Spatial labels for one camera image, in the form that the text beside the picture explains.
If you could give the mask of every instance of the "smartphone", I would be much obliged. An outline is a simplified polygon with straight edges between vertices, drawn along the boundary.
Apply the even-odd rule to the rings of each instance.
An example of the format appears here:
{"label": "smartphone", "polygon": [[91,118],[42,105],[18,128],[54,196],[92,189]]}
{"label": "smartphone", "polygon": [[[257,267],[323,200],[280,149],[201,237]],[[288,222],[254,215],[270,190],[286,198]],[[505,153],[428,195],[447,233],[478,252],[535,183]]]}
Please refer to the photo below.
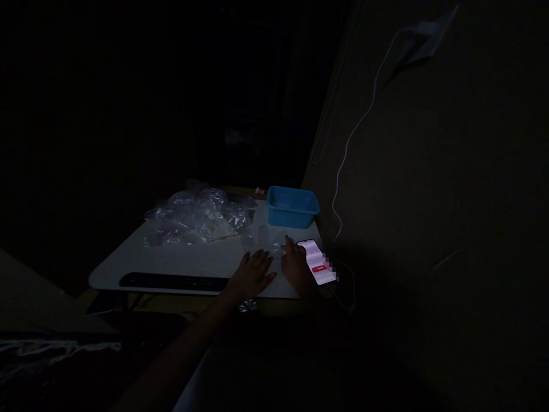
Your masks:
{"label": "smartphone", "polygon": [[319,246],[313,239],[297,242],[307,252],[307,265],[317,285],[323,285],[336,281],[336,274],[332,271]]}

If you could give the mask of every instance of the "charging cable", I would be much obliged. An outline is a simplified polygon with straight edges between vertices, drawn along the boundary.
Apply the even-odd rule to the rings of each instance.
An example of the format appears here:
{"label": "charging cable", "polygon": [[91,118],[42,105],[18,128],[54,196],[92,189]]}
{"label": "charging cable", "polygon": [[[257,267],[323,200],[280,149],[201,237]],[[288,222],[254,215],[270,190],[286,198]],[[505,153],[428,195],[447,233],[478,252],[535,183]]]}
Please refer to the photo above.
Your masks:
{"label": "charging cable", "polygon": [[[403,29],[400,29],[399,31],[397,31],[395,33],[395,35],[393,36],[393,39],[391,40],[391,43],[389,44],[389,48],[387,49],[387,52],[385,53],[385,57],[383,57],[383,60],[381,61],[381,64],[379,65],[379,68],[377,69],[377,73],[376,73],[376,77],[375,79],[373,80],[373,95],[372,95],[372,102],[370,103],[370,107],[368,108],[368,110],[366,110],[366,113],[363,114],[363,116],[360,118],[360,120],[358,121],[358,123],[356,124],[356,126],[353,128],[353,130],[351,131],[351,134],[349,135],[349,137],[347,138],[347,142],[345,143],[345,151],[344,151],[344,154],[343,154],[343,161],[341,162],[341,165],[339,166],[339,169],[337,170],[337,175],[336,175],[336,192],[334,193],[333,195],[333,200],[332,200],[332,210],[333,210],[333,213],[335,213],[335,215],[337,216],[337,218],[339,219],[339,230],[337,232],[337,235],[336,235],[336,239],[339,237],[339,235],[341,234],[341,230],[343,229],[343,221],[341,219],[341,216],[339,216],[339,214],[336,212],[336,209],[334,207],[335,205],[335,202],[336,202],[336,198],[337,198],[337,193],[339,191],[339,173],[341,172],[341,169],[343,169],[343,165],[345,164],[345,160],[347,159],[347,149],[349,147],[349,142],[351,142],[351,137],[353,137],[353,134],[355,134],[355,131],[356,129],[360,126],[360,124],[362,123],[362,120],[364,120],[366,118],[366,116],[368,115],[368,113],[370,112],[370,110],[372,110],[372,107],[373,107],[373,104],[375,103],[376,101],[376,89],[377,89],[377,79],[379,78],[379,73],[381,72],[381,68],[383,67],[383,65],[385,64],[385,60],[387,60],[387,57],[389,56],[389,52],[391,51],[392,47],[393,47],[393,43],[395,42],[395,39],[397,38],[397,36],[401,33],[405,33],[406,31],[411,31],[413,30],[412,27],[405,27]],[[324,150],[326,149],[326,145],[328,143],[328,137],[329,136],[326,136],[326,139],[324,140],[324,147],[322,149],[322,154],[324,154]],[[322,155],[320,156],[320,159],[318,160],[318,162],[316,163],[313,163],[313,164],[318,164],[320,162],[320,160],[322,159]],[[337,297],[336,293],[335,293],[335,290],[333,289],[330,289],[333,293],[333,296],[336,298],[336,300],[339,302],[339,304],[344,308],[346,309],[349,313],[352,313],[354,310],[355,310],[355,301],[356,301],[356,295],[355,295],[355,273],[353,272],[353,270],[348,266],[346,265],[342,260],[340,260],[339,262],[343,263],[345,265],[345,267],[347,267],[350,272],[351,272],[351,275],[352,275],[352,278],[353,278],[353,303],[350,307],[346,307],[345,305],[343,305],[341,303],[341,301],[339,300],[339,298]]]}

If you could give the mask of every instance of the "plastic bag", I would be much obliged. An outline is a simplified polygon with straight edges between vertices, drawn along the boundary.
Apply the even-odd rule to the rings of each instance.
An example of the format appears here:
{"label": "plastic bag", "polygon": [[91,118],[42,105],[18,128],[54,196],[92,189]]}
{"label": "plastic bag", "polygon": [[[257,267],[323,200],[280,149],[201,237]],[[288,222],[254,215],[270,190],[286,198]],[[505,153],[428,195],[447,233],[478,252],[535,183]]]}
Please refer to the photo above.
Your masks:
{"label": "plastic bag", "polygon": [[249,196],[231,196],[198,180],[187,180],[187,190],[161,201],[145,215],[150,230],[144,246],[163,243],[210,243],[238,235],[251,224],[250,208],[256,203]]}
{"label": "plastic bag", "polygon": [[269,235],[266,225],[259,226],[257,235],[254,237],[248,228],[240,235],[240,244],[244,253],[254,253],[258,249],[269,251],[270,256],[279,259],[285,255],[281,246],[286,244],[285,232],[274,232]]}

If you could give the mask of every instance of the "right hand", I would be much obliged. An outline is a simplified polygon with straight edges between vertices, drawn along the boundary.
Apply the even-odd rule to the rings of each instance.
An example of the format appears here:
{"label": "right hand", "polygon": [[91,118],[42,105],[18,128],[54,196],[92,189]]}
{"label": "right hand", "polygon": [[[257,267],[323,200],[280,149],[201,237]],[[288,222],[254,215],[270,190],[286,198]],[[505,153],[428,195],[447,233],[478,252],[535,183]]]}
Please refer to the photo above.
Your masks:
{"label": "right hand", "polygon": [[292,242],[288,235],[286,235],[286,244],[282,245],[281,248],[286,252],[286,255],[282,258],[282,273],[284,273],[290,285],[300,295],[314,288],[309,266],[307,265],[305,248]]}

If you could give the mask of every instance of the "table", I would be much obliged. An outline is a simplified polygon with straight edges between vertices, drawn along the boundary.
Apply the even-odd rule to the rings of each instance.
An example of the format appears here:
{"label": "table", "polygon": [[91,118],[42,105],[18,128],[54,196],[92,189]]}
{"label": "table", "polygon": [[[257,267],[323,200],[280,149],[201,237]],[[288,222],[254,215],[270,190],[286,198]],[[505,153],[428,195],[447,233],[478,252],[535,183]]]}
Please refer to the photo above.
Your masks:
{"label": "table", "polygon": [[[266,201],[257,200],[257,209],[250,231],[257,249],[273,251],[275,239],[283,239],[288,234],[294,241],[315,239],[320,241],[319,230],[313,221],[308,229],[295,229],[268,224],[269,209]],[[229,278],[232,276],[244,254],[241,236],[232,236],[210,244],[181,245],[164,244],[156,248],[143,245],[143,238],[150,230],[150,223],[145,222],[133,232],[113,253],[110,254],[90,275],[89,284],[99,290],[144,292],[154,294],[180,295],[217,295],[216,291],[197,291],[170,288],[143,288],[120,286],[122,277],[132,272],[165,274],[177,276],[198,276]],[[288,283],[281,269],[281,253],[275,259],[270,272],[277,272],[276,278],[269,287],[258,295],[259,298],[298,299],[299,296]]]}

